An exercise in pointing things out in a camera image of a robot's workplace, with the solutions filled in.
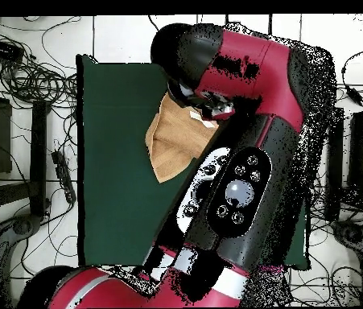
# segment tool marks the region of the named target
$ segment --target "green board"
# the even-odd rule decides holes
[[[157,65],[82,62],[85,263],[140,265],[192,165],[161,184],[152,170],[145,135],[167,91]],[[299,228],[291,263],[304,262]]]

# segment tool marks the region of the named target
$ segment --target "towel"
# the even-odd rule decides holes
[[[160,183],[176,177],[193,159],[201,156],[218,128],[204,122],[192,107],[180,108],[165,94],[159,112],[146,132],[146,146]]]

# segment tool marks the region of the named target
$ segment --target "cable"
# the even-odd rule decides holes
[[[50,31],[50,30],[52,30],[53,28],[56,28],[56,27],[58,27],[58,26],[61,26],[61,25],[64,25],[65,23],[77,23],[77,22],[79,22],[81,20],[81,17],[76,17],[76,16],[74,16],[74,17],[71,17],[70,19],[68,19],[67,21],[65,21],[65,22],[62,22],[62,23],[57,23],[56,25],[54,25],[54,26],[52,26],[52,27],[50,27],[50,28],[48,28],[44,33],[43,33],[43,35],[42,35],[42,37],[41,37],[41,43],[42,43],[42,45],[43,45],[43,37]],[[62,66],[63,68],[70,68],[70,69],[72,69],[72,70],[75,70],[76,68],[71,68],[71,67],[69,67],[69,66],[64,66],[64,65],[62,65],[60,62],[58,62],[57,60],[55,60],[50,54],[49,54],[49,52],[47,51],[47,49],[45,48],[45,46],[43,45],[43,49],[44,49],[44,51],[47,53],[47,55],[49,55],[50,57],[51,57],[51,59],[52,60],[54,60],[58,65],[60,65],[60,66]]]
[[[53,234],[54,231],[56,230],[56,228],[58,228],[58,226],[60,225],[61,221],[64,219],[65,215],[67,215],[70,211],[72,210],[72,205],[70,205],[70,207],[67,209],[67,211],[65,211],[63,214],[59,215],[57,218],[61,217],[60,221],[58,222],[58,224],[55,226],[55,228],[51,231],[50,234]],[[35,247],[35,249],[33,249],[23,260],[25,261],[28,257],[30,257],[46,240],[48,239],[48,237],[46,237],[43,241],[41,241],[41,243],[38,244],[38,246]],[[10,274],[14,271],[15,268],[17,268],[18,266],[21,265],[21,262],[18,263],[16,266],[14,266],[11,270],[10,270]]]
[[[32,272],[30,272],[26,267],[25,267],[25,264],[23,263],[24,261],[24,257],[25,257],[25,253],[27,253],[27,250],[28,250],[28,246],[29,246],[29,238],[27,238],[27,244],[25,246],[25,249],[23,251],[23,254],[21,256],[21,265],[23,266],[23,269],[31,276],[34,276],[34,274]]]
[[[268,14],[268,35],[273,35],[273,15]]]
[[[351,266],[341,266],[341,267],[339,267],[339,268],[335,269],[335,270],[332,272],[332,275],[331,275],[331,277],[330,277],[330,279],[331,279],[332,292],[333,292],[333,294],[334,294],[334,296],[335,296],[335,298],[336,298],[336,301],[337,301],[337,303],[339,304],[339,306],[340,306],[340,307],[343,307],[343,305],[341,304],[341,301],[340,301],[340,299],[339,299],[339,297],[338,297],[338,295],[337,295],[337,293],[336,293],[336,286],[335,286],[335,284],[334,284],[334,282],[335,282],[334,277],[336,276],[336,274],[337,274],[340,270],[343,270],[343,269],[352,270],[352,271],[354,271],[356,274],[359,274],[359,275],[361,276],[361,273],[360,273],[357,269],[352,268]]]
[[[294,290],[296,290],[296,289],[299,289],[300,287],[306,287],[306,288],[308,288],[310,291],[312,291],[314,294],[316,294],[316,295],[318,295],[321,299],[322,299],[322,301],[317,301],[317,300],[308,300],[308,301],[304,301],[305,303],[319,303],[319,304],[326,304],[326,305],[328,305],[328,302],[330,301],[330,299],[331,299],[331,291],[330,291],[330,288],[329,288],[329,281],[330,281],[330,273],[328,272],[328,270],[326,269],[326,267],[323,265],[323,263],[321,263],[317,258],[315,258],[314,256],[312,256],[312,255],[310,255],[310,257],[312,258],[312,259],[314,259],[317,263],[319,263],[320,264],[320,266],[324,269],[324,271],[326,272],[326,274],[327,274],[327,277],[325,278],[326,280],[327,280],[327,287],[328,287],[328,298],[327,299],[323,299],[323,297],[319,294],[319,293],[317,293],[316,291],[314,291],[312,288],[310,288],[308,285],[307,285],[307,282],[305,282],[303,279],[302,279],[302,277],[301,277],[301,275],[300,275],[300,271],[297,271],[297,273],[298,273],[298,275],[299,275],[299,277],[300,277],[300,279],[301,279],[301,281],[303,282],[303,285],[300,285],[300,286],[298,286],[297,288],[295,288]]]
[[[19,278],[19,277],[10,276],[10,279],[26,279],[26,280],[31,280],[32,278]]]
[[[151,16],[150,15],[148,15],[148,19],[150,20],[150,23],[152,23],[152,26],[154,26],[155,27],[155,30],[157,30],[157,32],[159,31],[159,28],[157,27],[157,25],[155,25],[155,23],[152,21],[152,19],[151,19]]]
[[[69,239],[69,238],[71,238],[71,237],[75,237],[75,238],[78,238],[78,236],[67,236],[66,238],[64,238],[62,241],[61,241],[61,243],[60,243],[60,246],[58,246],[58,248],[56,249],[56,257],[58,256],[58,253],[60,254],[60,255],[62,255],[62,256],[65,256],[65,257],[75,257],[78,253],[75,253],[75,254],[73,254],[73,255],[66,255],[66,254],[63,254],[63,253],[61,253],[60,252],[60,248],[61,248],[61,246],[62,246],[62,244],[67,240],[67,239]]]
[[[359,91],[357,91],[355,88],[352,88],[350,87],[349,85],[347,85],[345,83],[345,80],[344,80],[344,74],[346,72],[346,68],[347,68],[347,63],[352,60],[353,58],[359,56],[359,55],[363,55],[363,51],[360,51],[358,53],[356,53],[355,55],[351,56],[350,58],[348,58],[345,63],[344,63],[344,67],[341,69],[341,77],[342,77],[342,80],[343,80],[343,85],[345,86],[346,90],[347,90],[347,94],[349,95],[350,99],[355,102],[356,104],[358,105],[362,105],[363,103],[363,97],[362,95],[360,94]]]
[[[15,160],[14,156],[12,156],[12,154],[11,154],[8,150],[6,150],[5,148],[2,148],[2,147],[0,146],[0,150],[2,150],[2,151],[4,151],[4,152],[6,152],[6,153],[10,156],[10,158],[14,161],[15,166],[17,167],[18,172],[19,172],[19,174],[21,175],[21,178],[23,179],[23,182],[27,185],[28,197],[31,197],[30,185],[29,185],[29,183],[25,180],[25,176],[24,176],[24,174],[21,172],[21,168],[19,168],[19,165],[18,165],[18,163],[17,163],[17,160]]]
[[[79,20],[76,20],[74,22],[71,22],[69,20],[71,20],[72,18],[79,18]],[[81,17],[71,17],[70,19],[58,24],[58,25],[61,25],[61,24],[64,24],[64,23],[76,23],[76,22],[79,22],[81,20]],[[7,26],[7,25],[4,25],[2,23],[0,23],[0,26],[2,27],[5,27],[5,28],[10,28],[11,30],[17,30],[17,31],[32,31],[32,32],[45,32],[45,31],[49,31],[51,30],[53,27],[49,27],[49,28],[41,28],[41,29],[28,29],[28,28],[19,28],[19,27],[11,27],[11,26]]]
[[[75,17],[71,17],[69,20],[57,24],[53,27],[50,27],[47,30],[43,30],[44,33],[48,30],[60,26],[65,23],[72,23]],[[25,43],[19,43],[10,39],[4,35],[0,35],[2,39],[7,40],[13,43],[16,46],[20,46],[24,50],[24,59],[26,62],[22,62],[21,65],[13,64],[7,61],[0,60],[0,79],[1,83],[4,86],[6,91],[1,91],[0,93],[6,97],[5,95],[12,96],[14,103],[22,109],[26,107],[20,105],[16,100],[23,101],[25,103],[32,104],[34,101],[48,101],[52,104],[53,108],[65,108],[68,107],[71,110],[71,114],[67,117],[62,117],[56,112],[56,115],[64,120],[64,131],[68,131],[68,136],[65,139],[65,144],[70,142],[74,146],[77,144],[73,141],[72,136],[70,135],[71,128],[75,124],[72,120],[72,116],[76,111],[75,101],[76,101],[76,74],[66,77],[64,72],[51,64],[37,64],[34,61],[34,56],[32,55],[31,48],[28,47]],[[49,70],[45,67],[45,65],[50,65],[53,68],[60,70],[61,74]],[[68,107],[59,106],[57,104],[62,104],[64,102],[68,103]],[[69,119],[69,127],[65,128],[66,120]],[[19,135],[18,137],[23,137],[26,142],[27,139],[25,136]]]
[[[23,17],[23,19],[24,19],[25,21],[28,21],[28,22],[30,22],[30,23],[33,23],[33,22],[37,21],[37,20],[39,19],[39,17],[36,17],[36,19],[35,19],[35,20],[27,19],[27,17]]]

